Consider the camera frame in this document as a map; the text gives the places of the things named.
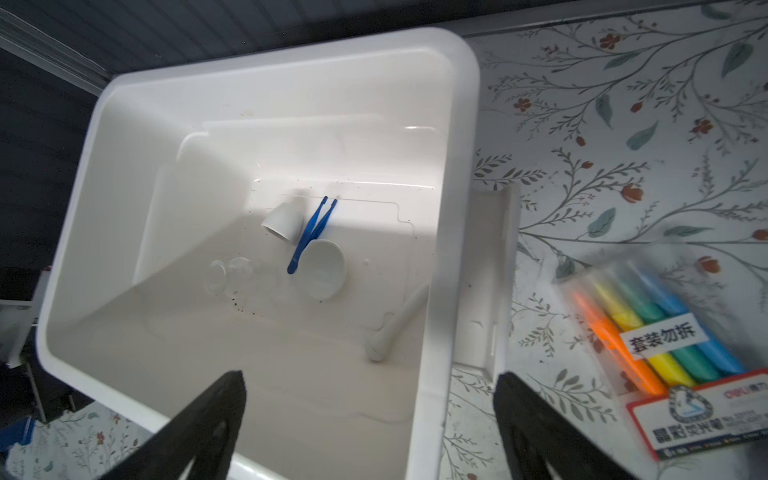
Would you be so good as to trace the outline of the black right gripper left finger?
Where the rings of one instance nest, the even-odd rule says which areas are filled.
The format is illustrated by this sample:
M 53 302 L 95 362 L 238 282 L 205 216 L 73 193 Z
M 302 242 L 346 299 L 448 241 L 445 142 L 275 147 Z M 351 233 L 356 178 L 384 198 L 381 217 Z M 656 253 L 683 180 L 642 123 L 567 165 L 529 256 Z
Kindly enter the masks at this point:
M 225 373 L 103 477 L 225 479 L 246 401 L 243 373 Z

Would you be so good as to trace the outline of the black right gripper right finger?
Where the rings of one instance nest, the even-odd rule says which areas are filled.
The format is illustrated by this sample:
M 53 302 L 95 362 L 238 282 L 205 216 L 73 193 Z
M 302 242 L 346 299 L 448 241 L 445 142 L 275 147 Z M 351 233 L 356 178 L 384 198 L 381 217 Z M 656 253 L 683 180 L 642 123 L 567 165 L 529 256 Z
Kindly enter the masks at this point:
M 493 408 L 514 479 L 632 479 L 512 372 L 498 376 Z

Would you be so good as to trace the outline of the small glass beaker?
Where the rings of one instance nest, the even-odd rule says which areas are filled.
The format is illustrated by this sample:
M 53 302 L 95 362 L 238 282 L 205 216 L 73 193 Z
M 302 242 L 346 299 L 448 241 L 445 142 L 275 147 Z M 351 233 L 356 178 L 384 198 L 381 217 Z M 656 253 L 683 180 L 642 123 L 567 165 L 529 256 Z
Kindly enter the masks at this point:
M 204 289 L 211 295 L 225 291 L 228 284 L 227 266 L 221 260 L 212 261 L 203 272 Z

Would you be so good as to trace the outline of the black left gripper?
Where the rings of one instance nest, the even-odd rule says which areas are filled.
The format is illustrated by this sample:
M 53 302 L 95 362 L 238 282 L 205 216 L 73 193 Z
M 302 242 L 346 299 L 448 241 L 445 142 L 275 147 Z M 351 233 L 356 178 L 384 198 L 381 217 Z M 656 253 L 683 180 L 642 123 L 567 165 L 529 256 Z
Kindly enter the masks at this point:
M 51 269 L 1 269 L 1 451 L 27 445 L 37 423 L 75 413 L 93 400 L 48 373 L 36 332 Z

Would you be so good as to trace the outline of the small white porcelain dish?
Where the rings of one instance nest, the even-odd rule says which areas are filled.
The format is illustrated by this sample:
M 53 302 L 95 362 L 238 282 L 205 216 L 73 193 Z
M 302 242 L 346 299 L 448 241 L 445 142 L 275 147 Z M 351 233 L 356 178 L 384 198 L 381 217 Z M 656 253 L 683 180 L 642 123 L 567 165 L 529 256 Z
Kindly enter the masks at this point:
M 303 231 L 304 207 L 297 201 L 283 202 L 261 222 L 261 227 L 280 240 L 295 245 Z

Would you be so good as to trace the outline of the blue tweezers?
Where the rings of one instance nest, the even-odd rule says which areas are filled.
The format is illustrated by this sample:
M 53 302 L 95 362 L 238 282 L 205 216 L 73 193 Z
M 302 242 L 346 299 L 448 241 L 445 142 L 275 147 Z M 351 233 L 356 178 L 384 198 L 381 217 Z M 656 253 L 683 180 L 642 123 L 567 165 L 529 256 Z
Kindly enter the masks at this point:
M 323 208 L 325 207 L 326 203 L 329 201 L 329 197 L 325 196 L 322 201 L 320 202 L 319 206 L 313 213 L 313 215 L 310 217 L 309 221 L 307 222 L 307 225 L 305 226 L 305 229 L 299 239 L 298 245 L 296 249 L 294 250 L 294 253 L 291 257 L 290 263 L 287 267 L 287 273 L 289 275 L 293 274 L 299 265 L 300 257 L 305 250 L 305 248 L 308 246 L 308 244 L 319 238 L 323 230 L 325 229 L 329 218 L 335 209 L 338 200 L 334 199 L 328 208 L 328 210 L 325 212 L 323 216 L 320 216 L 320 214 L 323 212 Z

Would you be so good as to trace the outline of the white pestle rod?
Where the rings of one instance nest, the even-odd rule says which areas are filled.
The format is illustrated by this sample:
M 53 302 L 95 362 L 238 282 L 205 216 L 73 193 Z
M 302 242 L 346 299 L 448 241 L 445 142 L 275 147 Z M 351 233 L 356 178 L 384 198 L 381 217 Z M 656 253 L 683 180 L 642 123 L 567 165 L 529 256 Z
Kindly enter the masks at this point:
M 429 284 L 416 289 L 384 325 L 372 334 L 365 345 L 365 353 L 370 361 L 381 362 L 387 358 L 400 332 L 427 303 L 429 290 Z

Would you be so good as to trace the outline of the highlighter marker pack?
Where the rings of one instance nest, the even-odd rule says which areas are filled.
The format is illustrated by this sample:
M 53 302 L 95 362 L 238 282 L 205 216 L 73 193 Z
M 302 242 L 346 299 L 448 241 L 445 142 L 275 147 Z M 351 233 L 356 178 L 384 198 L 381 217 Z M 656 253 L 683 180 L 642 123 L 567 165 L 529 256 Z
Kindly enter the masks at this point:
M 554 282 L 604 346 L 628 419 L 656 461 L 767 438 L 767 331 L 672 244 L 614 254 Z

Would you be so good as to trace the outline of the white plastic storage box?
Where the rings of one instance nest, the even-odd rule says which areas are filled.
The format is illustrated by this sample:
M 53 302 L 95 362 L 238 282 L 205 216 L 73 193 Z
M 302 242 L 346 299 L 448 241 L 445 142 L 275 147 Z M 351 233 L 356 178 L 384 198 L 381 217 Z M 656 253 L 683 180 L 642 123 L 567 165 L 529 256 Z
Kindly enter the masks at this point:
M 462 288 L 480 69 L 418 28 L 134 72 L 99 96 L 39 320 L 44 368 L 150 431 L 224 373 L 247 403 L 237 479 L 435 479 Z M 337 199 L 318 239 L 347 278 L 316 301 L 261 227 Z M 262 259 L 269 298 L 209 294 Z M 416 289 L 384 361 L 365 345 Z

